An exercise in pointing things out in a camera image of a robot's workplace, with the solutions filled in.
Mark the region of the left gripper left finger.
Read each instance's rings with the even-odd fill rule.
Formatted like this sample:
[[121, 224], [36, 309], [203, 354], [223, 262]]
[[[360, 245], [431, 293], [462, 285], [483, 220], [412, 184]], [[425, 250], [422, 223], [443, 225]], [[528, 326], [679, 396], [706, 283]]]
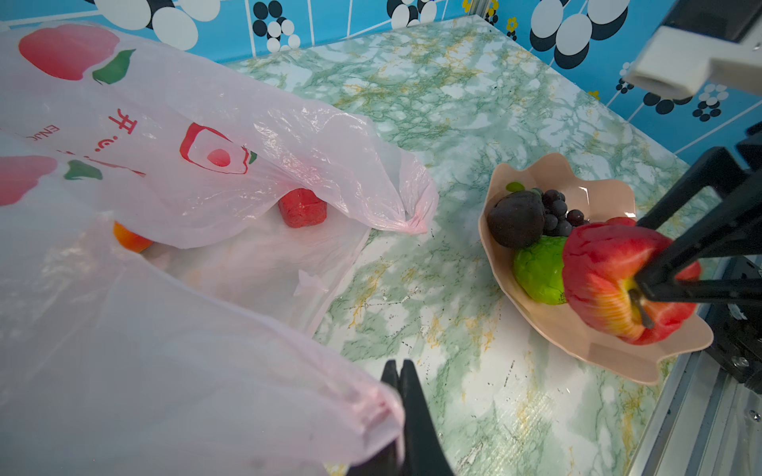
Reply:
[[[381, 374], [381, 381], [390, 385], [401, 398], [402, 408], [405, 408], [405, 393], [403, 390], [403, 379], [397, 368], [395, 360], [386, 362]], [[381, 449], [375, 456], [372, 456], [367, 462], [351, 466], [347, 470], [347, 476], [393, 476], [400, 475], [405, 460], [405, 432], [407, 424], [404, 422], [402, 434], [385, 448]]]

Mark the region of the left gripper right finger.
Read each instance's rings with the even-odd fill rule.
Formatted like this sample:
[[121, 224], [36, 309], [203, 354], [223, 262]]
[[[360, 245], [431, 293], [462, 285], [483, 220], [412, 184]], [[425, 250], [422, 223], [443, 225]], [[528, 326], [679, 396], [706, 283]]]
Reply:
[[454, 476], [442, 450], [415, 365], [403, 362], [398, 390], [405, 410], [401, 475]]

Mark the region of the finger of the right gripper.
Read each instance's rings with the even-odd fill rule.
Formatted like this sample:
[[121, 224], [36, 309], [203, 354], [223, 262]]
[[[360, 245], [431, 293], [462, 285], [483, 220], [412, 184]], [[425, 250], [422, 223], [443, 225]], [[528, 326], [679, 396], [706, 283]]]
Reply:
[[657, 303], [761, 305], [759, 278], [682, 278], [702, 258], [736, 258], [761, 253], [761, 218], [707, 216], [693, 225], [635, 275], [646, 299]]
[[743, 168], [730, 150], [714, 147], [706, 150], [666, 194], [642, 217], [637, 225], [656, 230], [685, 205], [698, 202], [706, 206], [728, 198], [739, 186], [761, 170], [761, 146], [737, 145]]

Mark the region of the pink red apple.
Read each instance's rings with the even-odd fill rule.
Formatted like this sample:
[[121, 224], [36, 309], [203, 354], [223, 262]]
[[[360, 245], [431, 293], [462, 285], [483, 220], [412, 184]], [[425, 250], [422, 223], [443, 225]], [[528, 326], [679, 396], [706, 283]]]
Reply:
[[658, 303], [633, 292], [635, 281], [673, 240], [629, 217], [575, 229], [563, 251], [563, 281], [570, 307], [589, 327], [632, 345], [660, 342], [697, 309], [695, 303]]

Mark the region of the purple grape bunch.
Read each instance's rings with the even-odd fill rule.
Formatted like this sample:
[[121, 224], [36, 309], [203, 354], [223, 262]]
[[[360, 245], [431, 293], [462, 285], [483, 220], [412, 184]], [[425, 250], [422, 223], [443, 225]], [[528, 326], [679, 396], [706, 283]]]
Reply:
[[546, 236], [569, 237], [578, 227], [590, 224], [585, 214], [576, 208], [569, 208], [566, 196], [558, 190], [532, 188], [544, 206], [545, 224], [543, 233]]

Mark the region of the green apple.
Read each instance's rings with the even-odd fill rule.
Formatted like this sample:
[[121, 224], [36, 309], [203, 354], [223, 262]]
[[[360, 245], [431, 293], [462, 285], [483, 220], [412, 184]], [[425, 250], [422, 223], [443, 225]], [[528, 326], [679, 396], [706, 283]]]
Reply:
[[563, 279], [563, 251], [567, 237], [542, 236], [514, 253], [513, 275], [525, 293], [544, 305], [567, 302]]

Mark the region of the dark mangosteen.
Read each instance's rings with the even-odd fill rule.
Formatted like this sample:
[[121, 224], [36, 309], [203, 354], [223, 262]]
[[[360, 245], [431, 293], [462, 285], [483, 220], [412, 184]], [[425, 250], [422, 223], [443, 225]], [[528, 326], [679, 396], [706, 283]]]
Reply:
[[538, 242], [545, 227], [541, 196], [535, 192], [514, 192], [502, 198], [487, 216], [492, 238], [511, 249], [527, 248]]

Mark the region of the red pomegranate fruit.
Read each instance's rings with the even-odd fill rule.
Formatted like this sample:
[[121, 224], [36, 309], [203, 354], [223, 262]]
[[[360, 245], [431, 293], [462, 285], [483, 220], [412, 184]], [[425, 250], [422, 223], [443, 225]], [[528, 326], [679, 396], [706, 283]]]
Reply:
[[285, 224], [291, 228], [315, 226], [327, 219], [327, 204], [305, 188], [288, 192], [279, 200], [278, 208]]

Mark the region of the pink plastic bag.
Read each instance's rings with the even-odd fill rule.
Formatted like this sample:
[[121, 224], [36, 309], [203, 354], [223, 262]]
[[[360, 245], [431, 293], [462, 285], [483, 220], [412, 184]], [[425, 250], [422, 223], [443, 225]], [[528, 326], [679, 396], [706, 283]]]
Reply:
[[[285, 224], [298, 188], [323, 223]], [[96, 24], [4, 32], [2, 473], [367, 462], [401, 398], [314, 328], [369, 232], [425, 233], [438, 201], [365, 118]]]

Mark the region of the red orange mango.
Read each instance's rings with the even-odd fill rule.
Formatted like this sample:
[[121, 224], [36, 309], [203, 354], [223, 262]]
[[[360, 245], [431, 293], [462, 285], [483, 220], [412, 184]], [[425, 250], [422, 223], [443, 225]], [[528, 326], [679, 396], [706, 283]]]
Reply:
[[114, 222], [113, 234], [121, 246], [135, 253], [143, 253], [154, 244], [152, 240], [128, 230], [118, 221]]

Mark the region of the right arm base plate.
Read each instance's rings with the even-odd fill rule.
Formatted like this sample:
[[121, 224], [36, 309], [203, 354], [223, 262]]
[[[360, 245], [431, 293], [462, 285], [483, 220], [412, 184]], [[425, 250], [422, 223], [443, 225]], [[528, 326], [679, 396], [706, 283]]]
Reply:
[[714, 333], [708, 354], [738, 383], [761, 395], [760, 303], [713, 303], [706, 322]]

